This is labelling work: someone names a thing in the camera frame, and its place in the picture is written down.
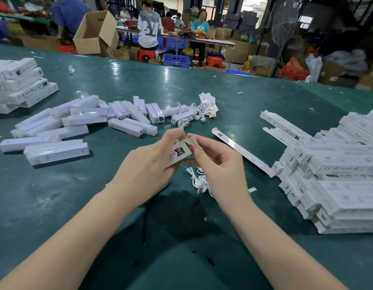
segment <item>stacked boxes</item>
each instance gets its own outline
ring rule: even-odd
[[[30,108],[59,90],[56,83],[43,78],[34,58],[0,60],[0,114],[19,107]]]
[[[320,234],[373,232],[373,110],[349,113],[314,138],[273,114],[261,117],[296,140],[266,130],[287,146],[272,169],[290,203]]]

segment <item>teal shirt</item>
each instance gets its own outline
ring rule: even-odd
[[[203,21],[203,23],[201,23],[199,19],[196,19],[195,21],[193,21],[191,29],[207,32],[209,29],[209,24],[206,21]]]

